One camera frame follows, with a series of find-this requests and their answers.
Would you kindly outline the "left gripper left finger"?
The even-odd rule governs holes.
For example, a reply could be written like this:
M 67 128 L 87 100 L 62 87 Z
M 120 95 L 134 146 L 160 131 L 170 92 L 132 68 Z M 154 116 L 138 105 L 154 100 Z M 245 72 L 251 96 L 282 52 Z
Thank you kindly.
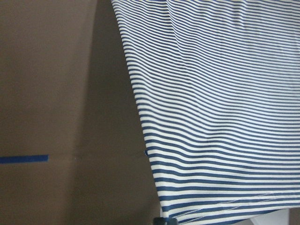
M 165 218 L 163 217 L 153 218 L 153 225 L 165 225 Z

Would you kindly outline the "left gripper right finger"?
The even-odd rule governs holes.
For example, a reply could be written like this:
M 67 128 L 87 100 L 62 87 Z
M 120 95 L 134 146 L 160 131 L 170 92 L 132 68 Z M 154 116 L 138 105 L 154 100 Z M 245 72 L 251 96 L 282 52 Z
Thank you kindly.
M 167 225 L 177 225 L 177 219 L 176 218 L 169 218 L 166 221 Z

